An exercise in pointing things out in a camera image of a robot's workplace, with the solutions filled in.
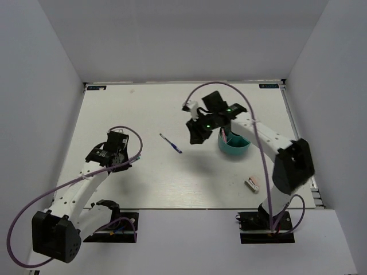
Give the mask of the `blue ballpoint pen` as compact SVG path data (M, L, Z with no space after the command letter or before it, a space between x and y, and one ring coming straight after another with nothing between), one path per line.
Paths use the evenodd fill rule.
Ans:
M182 153L182 151L174 144L174 143L172 143L167 137L165 137L162 133L160 133L159 134L160 135L160 137L163 139L163 140L165 140L167 143L169 143L170 144L170 146L176 151L176 152L178 152L179 154L181 154Z

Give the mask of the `pink highlighter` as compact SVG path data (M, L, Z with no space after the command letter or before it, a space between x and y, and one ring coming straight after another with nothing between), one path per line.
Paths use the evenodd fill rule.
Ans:
M223 133L222 138L223 138L224 143L228 142L228 137L225 133Z

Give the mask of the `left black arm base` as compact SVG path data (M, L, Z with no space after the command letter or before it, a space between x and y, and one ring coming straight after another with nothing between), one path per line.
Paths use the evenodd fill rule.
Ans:
M118 203L100 200L91 204L108 209L107 223L84 239L85 243L136 243L138 237L139 213L122 210Z

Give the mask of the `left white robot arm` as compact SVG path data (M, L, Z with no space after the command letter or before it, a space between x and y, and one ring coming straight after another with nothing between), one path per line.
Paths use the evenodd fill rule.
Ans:
M97 229L119 227L119 205L102 199L85 210L97 188L114 172L128 170L129 136L115 129L107 134L107 141L97 145L87 155L81 180L70 185L50 208L38 211L32 218L32 248L44 256L69 263L78 253L81 243Z

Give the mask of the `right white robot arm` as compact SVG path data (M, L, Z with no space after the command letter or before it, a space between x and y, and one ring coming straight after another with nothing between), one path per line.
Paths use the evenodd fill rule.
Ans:
M255 145L261 154L273 162L273 185L267 186L267 198L259 206L259 221L265 228L273 228L280 221L279 214L289 204L291 197L315 174L310 147L306 140L292 140L256 121L244 106L235 103L228 105L214 91L205 96L207 108L201 113L198 102L187 101L183 111L191 114L186 123L190 132L191 144L202 144L214 129L227 128Z

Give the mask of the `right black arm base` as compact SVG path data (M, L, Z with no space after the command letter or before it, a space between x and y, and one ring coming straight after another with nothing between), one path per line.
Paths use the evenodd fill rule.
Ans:
M235 216L239 223L241 244L281 244L295 243L293 233L287 233L293 228L288 211L281 218L274 232L262 221L257 212L239 212Z

